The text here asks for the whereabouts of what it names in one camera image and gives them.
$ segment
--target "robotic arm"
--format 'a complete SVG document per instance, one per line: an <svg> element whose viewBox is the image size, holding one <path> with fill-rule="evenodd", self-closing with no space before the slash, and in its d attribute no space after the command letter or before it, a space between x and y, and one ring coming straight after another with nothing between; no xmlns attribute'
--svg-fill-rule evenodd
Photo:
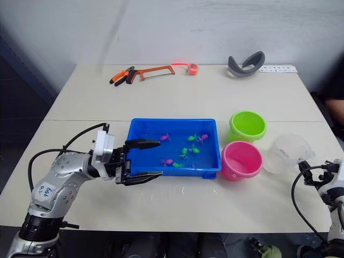
<svg viewBox="0 0 344 258"><path fill-rule="evenodd" d="M114 149L114 136L99 130L95 149L89 153L62 150L49 173L35 185L25 221L6 257L18 254L49 257L58 241L59 229L78 228L63 218L84 182L101 177L103 180L114 179L116 184L135 185L162 175L157 172L131 176L131 160L127 158L132 148L159 145L159 141L137 139L127 140L122 147Z"/></svg>
<svg viewBox="0 0 344 258"><path fill-rule="evenodd" d="M325 258L342 258L344 257L344 160L334 160L333 163L326 161L325 165L313 167L324 169L324 173L319 176L320 181L313 180L311 173L313 168L306 161L301 162L299 168L305 185L316 188L331 213L332 224L327 242L321 247L321 254Z"/></svg>

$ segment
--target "person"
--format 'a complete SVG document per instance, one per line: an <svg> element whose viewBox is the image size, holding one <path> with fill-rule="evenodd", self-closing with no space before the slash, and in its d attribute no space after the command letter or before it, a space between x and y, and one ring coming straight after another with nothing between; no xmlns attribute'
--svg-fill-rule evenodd
<svg viewBox="0 0 344 258"><path fill-rule="evenodd" d="M344 141L344 55L320 94L312 92L311 95L334 135Z"/></svg>

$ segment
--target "pink toy fish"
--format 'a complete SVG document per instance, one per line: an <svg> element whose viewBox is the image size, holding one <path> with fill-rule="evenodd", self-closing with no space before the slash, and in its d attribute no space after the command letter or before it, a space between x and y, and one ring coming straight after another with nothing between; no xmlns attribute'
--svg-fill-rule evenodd
<svg viewBox="0 0 344 258"><path fill-rule="evenodd" d="M203 141L208 138L208 135L207 134L203 134L201 137L198 137L198 140L203 143Z"/></svg>
<svg viewBox="0 0 344 258"><path fill-rule="evenodd" d="M171 165L173 163L173 160L172 159L161 160L161 163L163 164L164 167L166 167L167 165Z"/></svg>
<svg viewBox="0 0 344 258"><path fill-rule="evenodd" d="M170 140L170 141L172 141L171 138L170 138L170 136L168 135L168 133L167 133L166 135L163 135L162 137L160 137L160 140L161 140L161 141L165 141L165 140L167 140L167 139Z"/></svg>

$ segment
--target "orange pliers handle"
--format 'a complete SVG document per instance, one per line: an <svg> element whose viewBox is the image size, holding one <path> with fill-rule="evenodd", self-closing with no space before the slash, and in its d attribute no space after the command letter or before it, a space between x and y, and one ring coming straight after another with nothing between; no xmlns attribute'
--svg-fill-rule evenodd
<svg viewBox="0 0 344 258"><path fill-rule="evenodd" d="M109 83L115 83L115 86L120 85L121 83L125 82L125 79L128 77L129 73L131 70L134 70L133 66L130 66L128 69L126 70L122 70L120 73L116 74L110 81Z"/></svg>

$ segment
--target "gray eye mask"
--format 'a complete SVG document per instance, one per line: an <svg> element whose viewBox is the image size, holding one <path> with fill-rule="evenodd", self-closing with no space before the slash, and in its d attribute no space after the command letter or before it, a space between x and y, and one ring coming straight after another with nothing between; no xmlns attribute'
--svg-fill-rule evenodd
<svg viewBox="0 0 344 258"><path fill-rule="evenodd" d="M262 51L254 53L249 58L247 58L240 68L237 62L232 56L228 58L228 71L230 71L235 77L242 78L253 75L265 62L265 55ZM251 69L243 69L247 66L253 65Z"/></svg>

